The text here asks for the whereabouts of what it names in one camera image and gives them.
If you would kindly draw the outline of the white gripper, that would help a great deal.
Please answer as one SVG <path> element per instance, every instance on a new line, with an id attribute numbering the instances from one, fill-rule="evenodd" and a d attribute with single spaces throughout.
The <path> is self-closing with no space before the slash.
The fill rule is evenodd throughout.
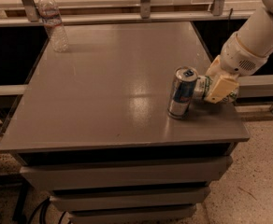
<path id="1" fill-rule="evenodd" d="M 251 76 L 266 62 L 267 57 L 251 53 L 238 39 L 234 32 L 224 43 L 220 55 L 209 66 L 206 76 L 210 77 L 208 91 L 204 100 L 217 104 L 220 102 L 234 102 L 239 92 L 239 83 L 236 76 Z"/>

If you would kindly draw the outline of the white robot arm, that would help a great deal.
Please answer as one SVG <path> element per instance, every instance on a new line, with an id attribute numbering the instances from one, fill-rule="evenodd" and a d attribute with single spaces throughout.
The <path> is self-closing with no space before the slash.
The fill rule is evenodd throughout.
<path id="1" fill-rule="evenodd" d="M 273 53 L 273 0 L 262 0 L 262 3 L 232 33 L 210 65 L 206 72 L 210 83 L 205 101 L 213 104 L 222 101 L 238 89 L 239 77 L 253 75 Z"/>

